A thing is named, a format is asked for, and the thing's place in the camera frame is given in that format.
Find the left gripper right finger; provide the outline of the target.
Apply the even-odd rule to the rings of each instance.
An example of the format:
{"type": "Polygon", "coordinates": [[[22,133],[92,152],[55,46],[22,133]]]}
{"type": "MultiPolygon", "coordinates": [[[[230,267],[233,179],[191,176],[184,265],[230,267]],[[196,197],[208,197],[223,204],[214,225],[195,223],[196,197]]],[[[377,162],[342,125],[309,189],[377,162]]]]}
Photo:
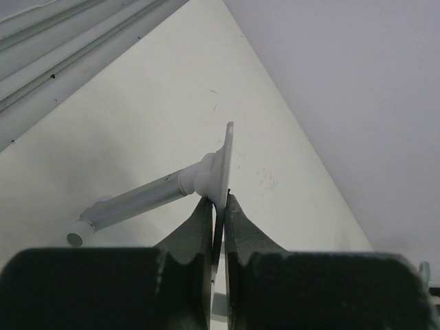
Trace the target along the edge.
{"type": "Polygon", "coordinates": [[[230,329],[428,329],[430,297],[402,256],[290,252],[225,209],[230,329]]]}

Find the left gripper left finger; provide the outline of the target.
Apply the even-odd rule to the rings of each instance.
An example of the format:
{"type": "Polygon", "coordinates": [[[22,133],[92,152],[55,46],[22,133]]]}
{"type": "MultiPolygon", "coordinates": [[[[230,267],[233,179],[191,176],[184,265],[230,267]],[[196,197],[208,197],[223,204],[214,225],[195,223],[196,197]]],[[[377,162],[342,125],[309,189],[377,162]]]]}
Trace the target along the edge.
{"type": "Polygon", "coordinates": [[[35,248],[1,272],[2,329],[208,329],[212,203],[153,247],[35,248]]]}

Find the white phone stand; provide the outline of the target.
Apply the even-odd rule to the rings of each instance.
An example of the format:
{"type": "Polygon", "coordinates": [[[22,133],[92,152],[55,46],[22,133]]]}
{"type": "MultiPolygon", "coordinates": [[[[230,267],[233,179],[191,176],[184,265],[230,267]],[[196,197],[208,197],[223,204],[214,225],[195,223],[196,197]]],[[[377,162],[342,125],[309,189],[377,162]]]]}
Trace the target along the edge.
{"type": "Polygon", "coordinates": [[[234,123],[226,126],[223,146],[214,153],[207,153],[202,159],[174,173],[156,179],[143,186],[122,193],[116,197],[102,198],[86,208],[65,234],[66,243],[74,248],[82,247],[84,242],[97,231],[104,230],[140,214],[154,210],[178,199],[197,193],[209,199],[216,209],[216,224],[211,226],[208,236],[214,243],[213,260],[209,268],[208,299],[204,302],[205,319],[210,326],[212,294],[219,264],[221,246],[221,226],[226,208],[234,123]]]}

